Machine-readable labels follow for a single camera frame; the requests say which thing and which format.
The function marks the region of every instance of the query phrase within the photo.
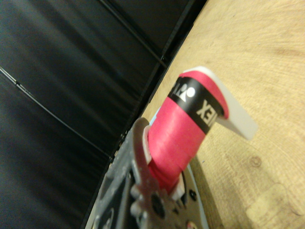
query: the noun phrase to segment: screw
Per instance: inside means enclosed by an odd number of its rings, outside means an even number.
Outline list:
[[[196,224],[194,224],[193,222],[188,221],[188,222],[187,222],[187,225],[186,225],[186,228],[187,228],[187,229],[197,229],[197,226],[196,226]]]
[[[190,197],[193,199],[193,201],[197,200],[197,194],[193,190],[190,189],[189,191]]]

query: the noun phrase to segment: black hole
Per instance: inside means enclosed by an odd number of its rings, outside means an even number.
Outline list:
[[[197,194],[193,190],[190,189],[189,191],[190,197],[193,199],[193,201],[197,200]]]
[[[165,210],[161,199],[157,194],[152,194],[152,208],[158,216],[162,219],[165,218]]]

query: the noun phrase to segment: wood grain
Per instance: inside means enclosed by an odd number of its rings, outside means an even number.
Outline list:
[[[305,1],[209,0],[143,116],[198,65],[259,125],[215,124],[192,162],[210,228],[305,228]]]

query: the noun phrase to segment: black wall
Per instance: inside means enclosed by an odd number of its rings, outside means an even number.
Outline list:
[[[0,228],[85,226],[203,3],[0,1]]]

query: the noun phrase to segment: white plastic tab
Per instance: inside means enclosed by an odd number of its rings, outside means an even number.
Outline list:
[[[216,122],[236,132],[245,139],[251,140],[258,129],[258,125],[250,117],[250,115],[242,108],[242,106],[233,97],[233,95],[220,81],[220,79],[210,69],[206,67],[198,66],[186,70],[183,73],[190,71],[199,71],[207,75],[210,79],[214,81],[214,83],[218,86],[219,90],[223,94],[229,109],[229,116],[227,119],[224,119],[223,117],[218,117],[216,119]]]
[[[143,136],[142,136],[142,144],[143,144],[143,150],[144,150],[144,155],[146,159],[146,163],[149,164],[150,161],[152,160],[151,153],[149,151],[148,147],[148,131],[151,128],[150,125],[146,126],[143,131]]]

